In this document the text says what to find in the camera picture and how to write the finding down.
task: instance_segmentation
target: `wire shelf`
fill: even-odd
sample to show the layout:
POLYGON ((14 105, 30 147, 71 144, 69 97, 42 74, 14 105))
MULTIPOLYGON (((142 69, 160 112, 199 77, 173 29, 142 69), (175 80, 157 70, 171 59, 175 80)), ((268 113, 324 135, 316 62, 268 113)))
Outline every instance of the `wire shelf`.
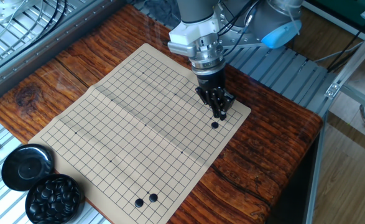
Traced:
MULTIPOLYGON (((65 5, 65 0, 30 1, 35 1, 35 4, 15 16, 8 26, 8 22, 2 23, 0 21, 0 62, 12 55, 16 50, 28 47, 38 35, 42 35, 50 30, 52 25, 58 22, 65 5)), ((85 1, 82 0, 67 1, 65 15, 68 15, 77 8, 77 6, 73 4, 74 2, 80 2, 80 4, 85 3, 85 1)))

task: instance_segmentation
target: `bowl lid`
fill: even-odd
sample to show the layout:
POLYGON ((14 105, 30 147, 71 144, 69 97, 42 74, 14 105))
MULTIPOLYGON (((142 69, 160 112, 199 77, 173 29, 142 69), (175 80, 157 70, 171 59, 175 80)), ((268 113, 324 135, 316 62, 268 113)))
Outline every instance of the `bowl lid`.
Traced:
POLYGON ((52 172, 53 158, 49 150, 39 144, 26 144, 7 156, 1 176, 10 189, 26 191, 52 172))

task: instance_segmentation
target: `metal rack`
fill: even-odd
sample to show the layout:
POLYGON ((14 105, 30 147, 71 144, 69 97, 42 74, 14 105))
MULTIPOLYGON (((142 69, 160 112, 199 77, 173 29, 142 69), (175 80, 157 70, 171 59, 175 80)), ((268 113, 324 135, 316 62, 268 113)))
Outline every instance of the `metal rack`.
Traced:
MULTIPOLYGON (((17 54, 17 51, 23 50, 38 35, 42 34, 44 27, 50 22, 52 15, 55 14, 56 0, 34 0, 34 2, 36 4, 13 18, 9 25, 8 22, 2 23, 0 21, 0 66, 4 65, 6 58, 10 55, 17 54)), ((57 9, 58 13, 51 23, 56 24, 58 22, 63 12, 63 6, 64 3, 59 4, 57 9)), ((68 9, 65 14, 67 15, 70 12, 71 10, 68 9)))
MULTIPOLYGON (((56 28, 31 44, 54 13, 57 0, 39 2, 43 13, 36 25, 41 3, 16 16, 0 35, 0 96, 125 4, 123 0, 66 0, 63 16, 59 7, 52 21, 59 20, 56 28)), ((0 23, 0 33, 4 26, 0 23)))

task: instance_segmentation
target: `black go stone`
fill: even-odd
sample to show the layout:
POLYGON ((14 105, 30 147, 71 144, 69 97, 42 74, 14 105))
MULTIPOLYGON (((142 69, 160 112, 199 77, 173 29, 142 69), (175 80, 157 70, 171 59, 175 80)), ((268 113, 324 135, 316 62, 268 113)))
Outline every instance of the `black go stone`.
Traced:
POLYGON ((141 208, 143 205, 144 205, 144 201, 142 199, 139 198, 135 201, 135 207, 141 208))
POLYGON ((150 202, 156 202, 157 201, 157 194, 151 194, 149 196, 150 202))
POLYGON ((219 124, 217 122, 213 122, 211 124, 211 127, 213 127, 214 129, 218 128, 219 124))

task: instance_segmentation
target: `black cable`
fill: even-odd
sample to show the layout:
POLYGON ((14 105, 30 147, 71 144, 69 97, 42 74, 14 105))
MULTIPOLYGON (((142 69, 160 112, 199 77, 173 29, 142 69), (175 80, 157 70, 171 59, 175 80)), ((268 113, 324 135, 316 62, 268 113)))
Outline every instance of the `black cable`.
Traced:
POLYGON ((55 6, 55 12, 52 14, 52 16, 51 16, 51 18, 50 18, 50 20, 48 21, 48 23, 47 23, 47 25, 45 25, 45 27, 44 27, 44 29, 43 29, 43 31, 39 34, 39 37, 34 41, 34 42, 38 42, 38 41, 40 41, 40 40, 42 40, 44 37, 46 37, 49 33, 51 33, 53 30, 54 30, 54 28, 57 26, 57 24, 59 23, 59 21, 61 20, 61 18, 63 17, 63 15, 65 14, 65 12, 66 12, 66 1, 67 0, 64 0, 64 5, 63 5, 63 10, 62 10, 62 14, 60 15, 60 17, 59 17, 59 19, 56 21, 56 23, 50 28, 50 30, 48 30, 46 33, 44 33, 45 32, 45 30, 46 29, 48 29, 48 27, 49 27, 49 25, 50 25, 50 23, 51 23, 51 21, 52 20, 54 20, 55 19, 55 17, 57 16, 57 14, 58 14, 58 9, 59 9, 59 6, 60 6, 60 1, 61 0, 57 0, 57 5, 55 6))
POLYGON ((233 48, 231 50, 229 50, 228 53, 224 54, 224 57, 228 56, 230 53, 232 53, 232 51, 238 46, 238 43, 240 42, 240 40, 242 40, 243 38, 243 34, 246 32, 247 29, 245 29, 243 32, 242 32, 242 35, 240 35, 238 41, 236 42, 236 44, 233 46, 233 48))
POLYGON ((236 21, 238 21, 239 17, 242 15, 242 13, 244 13, 246 10, 248 10, 248 7, 251 6, 250 3, 251 3, 251 1, 247 2, 246 5, 244 5, 244 7, 242 8, 242 10, 240 10, 236 16, 234 16, 225 26, 223 26, 218 31, 219 36, 226 34, 227 32, 229 32, 229 30, 232 29, 232 27, 235 25, 236 21))
POLYGON ((331 67, 337 62, 337 60, 346 52, 346 50, 348 49, 349 46, 351 46, 351 44, 359 37, 359 35, 361 34, 361 31, 359 30, 358 33, 352 38, 352 40, 349 42, 349 44, 344 48, 344 50, 330 63, 330 65, 327 68, 327 71, 330 72, 331 71, 331 67))
MULTIPOLYGON (((254 6, 252 6, 251 8, 250 8, 250 10, 247 12, 247 14, 248 15, 250 15, 251 14, 251 12, 254 10, 254 8, 255 8, 256 6, 254 5, 254 6)), ((238 46, 238 44, 239 44, 239 42, 240 42, 240 40, 242 40, 242 38, 243 38, 243 35, 246 33, 246 31, 248 30, 248 26, 245 26, 245 28, 243 29, 243 31, 242 31, 242 34, 240 35, 240 37, 239 37, 239 39, 238 39, 238 41, 235 43, 235 45, 233 46, 233 48, 231 49, 231 50, 229 50, 229 52, 228 53, 226 53, 226 54, 224 54, 224 57, 226 57, 226 56, 228 56, 230 53, 232 53, 232 51, 238 46)))
POLYGON ((225 6, 226 10, 228 10, 228 12, 232 15, 232 17, 234 17, 233 13, 228 9, 228 7, 226 6, 225 3, 222 2, 222 4, 225 6))
POLYGON ((350 52, 343 59, 341 59, 340 61, 335 63, 327 72, 328 73, 333 73, 333 72, 339 70, 342 66, 346 65, 348 63, 349 58, 351 58, 352 55, 354 55, 356 51, 357 51, 357 49, 350 52))

